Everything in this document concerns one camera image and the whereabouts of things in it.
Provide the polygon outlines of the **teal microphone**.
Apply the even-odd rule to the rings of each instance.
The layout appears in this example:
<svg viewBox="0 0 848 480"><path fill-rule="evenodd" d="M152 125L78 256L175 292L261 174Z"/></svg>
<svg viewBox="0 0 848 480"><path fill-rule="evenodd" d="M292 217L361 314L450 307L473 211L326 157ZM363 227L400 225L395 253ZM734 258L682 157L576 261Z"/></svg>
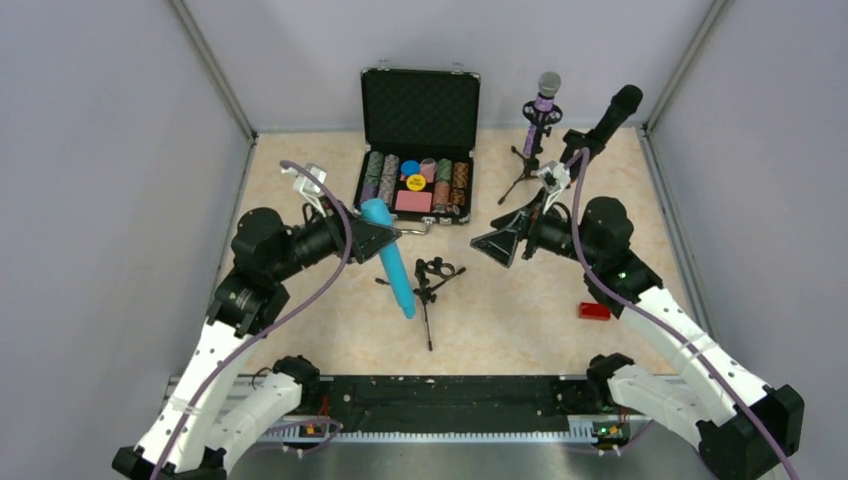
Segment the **teal microphone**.
<svg viewBox="0 0 848 480"><path fill-rule="evenodd" d="M370 223L392 228L393 220L383 200L372 198L361 204L364 219ZM416 299L397 244L392 241L379 252L380 261L395 301L406 319L416 315Z"/></svg>

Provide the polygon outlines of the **small black tripod stand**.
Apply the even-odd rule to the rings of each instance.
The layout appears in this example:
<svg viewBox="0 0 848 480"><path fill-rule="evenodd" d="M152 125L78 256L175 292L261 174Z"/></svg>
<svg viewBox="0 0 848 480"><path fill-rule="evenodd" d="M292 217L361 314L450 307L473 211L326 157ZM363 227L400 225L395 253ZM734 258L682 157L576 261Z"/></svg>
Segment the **small black tripod stand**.
<svg viewBox="0 0 848 480"><path fill-rule="evenodd" d="M413 290L413 293L420 301L423 310L423 325L429 352L434 351L434 343L431 333L428 306L437 301L437 291L442 286L454 278L463 275L466 271L466 267L457 267L452 263L446 262L440 256L435 256L431 260L419 258L415 262L414 278L416 279L418 286Z"/></svg>

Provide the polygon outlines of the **round base clamp stand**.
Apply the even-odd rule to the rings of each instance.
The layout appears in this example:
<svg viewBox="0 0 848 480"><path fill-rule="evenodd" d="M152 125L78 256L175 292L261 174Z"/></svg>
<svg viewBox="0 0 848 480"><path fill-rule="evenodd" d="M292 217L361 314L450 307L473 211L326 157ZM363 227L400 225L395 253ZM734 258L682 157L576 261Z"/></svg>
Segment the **round base clamp stand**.
<svg viewBox="0 0 848 480"><path fill-rule="evenodd" d="M576 177L580 168L580 161L576 161L577 166L571 162L579 150L587 148L589 150L589 161L595 159L606 148L606 141L594 130L581 132L570 129L563 137L565 149L560 157L560 162L569 169L570 175Z"/></svg>

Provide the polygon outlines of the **shock mount tripod stand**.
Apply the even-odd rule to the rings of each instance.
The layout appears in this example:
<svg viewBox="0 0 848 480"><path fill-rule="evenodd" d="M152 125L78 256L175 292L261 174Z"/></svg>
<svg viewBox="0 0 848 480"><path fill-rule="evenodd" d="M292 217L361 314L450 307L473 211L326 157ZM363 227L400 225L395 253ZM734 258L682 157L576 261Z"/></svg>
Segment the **shock mount tripod stand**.
<svg viewBox="0 0 848 480"><path fill-rule="evenodd" d="M538 159L538 155L539 155L539 154L541 154L541 153L543 152L542 139L541 139L541 149L540 149L540 152L539 152L538 154L536 154L536 155L535 155L534 157L532 157L532 158L527 158L527 157L524 155L524 153L523 153L523 148L524 148L524 146L522 147L522 150L521 150L521 151L519 151L519 150L518 150L518 148L517 148L517 147L515 147L515 146L512 146L512 147L511 147L511 152L512 152L513 154L515 154L517 157L519 157L519 158L521 159L521 161L522 161L522 171L521 171L521 173L518 175L518 177L517 177L517 178L516 178L516 179L512 182L512 184L510 185L510 187L509 187L509 188L508 188L508 189L504 192L504 194L503 194L503 195L502 195L502 196L498 199L498 202L497 202L497 204L498 204L498 205L502 205L502 204L506 201L506 199L507 199L507 197L509 196L509 194L513 191L513 189L514 189L514 188L515 188L515 187L516 187L516 186L517 186L520 182L528 181L528 180L532 180L532 179L535 177L535 172L539 169L539 165L540 165L540 163L539 163L539 159Z"/></svg>

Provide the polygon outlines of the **purple glitter microphone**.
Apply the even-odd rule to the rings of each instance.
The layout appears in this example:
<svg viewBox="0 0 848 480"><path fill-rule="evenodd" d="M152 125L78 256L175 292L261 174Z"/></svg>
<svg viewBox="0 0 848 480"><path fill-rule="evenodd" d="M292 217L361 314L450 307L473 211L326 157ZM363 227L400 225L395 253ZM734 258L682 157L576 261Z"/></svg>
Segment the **purple glitter microphone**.
<svg viewBox="0 0 848 480"><path fill-rule="evenodd" d="M561 87L561 77L554 71L544 72L538 82L538 93L533 102L523 106L523 114L530 122L523 153L532 158L540 152L541 139L550 134L551 126L561 120L562 112L554 103Z"/></svg>

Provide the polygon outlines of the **black microphone orange end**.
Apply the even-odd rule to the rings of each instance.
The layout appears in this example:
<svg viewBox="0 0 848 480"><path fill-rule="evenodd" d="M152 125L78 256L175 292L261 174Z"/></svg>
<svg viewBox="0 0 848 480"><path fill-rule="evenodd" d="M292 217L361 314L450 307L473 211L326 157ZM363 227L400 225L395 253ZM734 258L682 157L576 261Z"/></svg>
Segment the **black microphone orange end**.
<svg viewBox="0 0 848 480"><path fill-rule="evenodd" d="M606 145L614 133L639 108L643 100L643 91L632 84L623 86L612 98L602 118L590 130L606 141Z"/></svg>

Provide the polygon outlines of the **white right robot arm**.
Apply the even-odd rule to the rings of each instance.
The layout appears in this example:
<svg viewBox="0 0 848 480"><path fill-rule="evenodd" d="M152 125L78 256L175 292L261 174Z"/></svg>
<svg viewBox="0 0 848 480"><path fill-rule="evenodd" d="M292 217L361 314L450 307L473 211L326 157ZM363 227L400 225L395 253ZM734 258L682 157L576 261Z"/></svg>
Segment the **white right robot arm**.
<svg viewBox="0 0 848 480"><path fill-rule="evenodd" d="M622 354L592 359L587 378L604 406L642 413L689 443L719 479L796 477L805 404L743 367L696 324L630 247L623 204L591 199L582 214L545 210L542 199L495 219L471 246L503 266L538 250L578 261L594 300L671 365L673 385Z"/></svg>

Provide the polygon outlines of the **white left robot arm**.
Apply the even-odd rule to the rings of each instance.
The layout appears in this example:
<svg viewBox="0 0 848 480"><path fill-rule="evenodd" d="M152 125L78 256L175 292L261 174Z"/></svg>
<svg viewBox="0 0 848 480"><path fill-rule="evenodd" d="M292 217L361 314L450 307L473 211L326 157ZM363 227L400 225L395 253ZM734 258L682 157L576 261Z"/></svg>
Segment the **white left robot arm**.
<svg viewBox="0 0 848 480"><path fill-rule="evenodd" d="M327 212L301 226L285 225L271 208L244 214L231 244L234 267L214 293L190 363L151 428L116 452L113 470L127 479L227 478L276 421L316 395L318 369L287 356L245 400L220 413L290 298L284 281L334 255L363 263L399 236L380 200L361 214Z"/></svg>

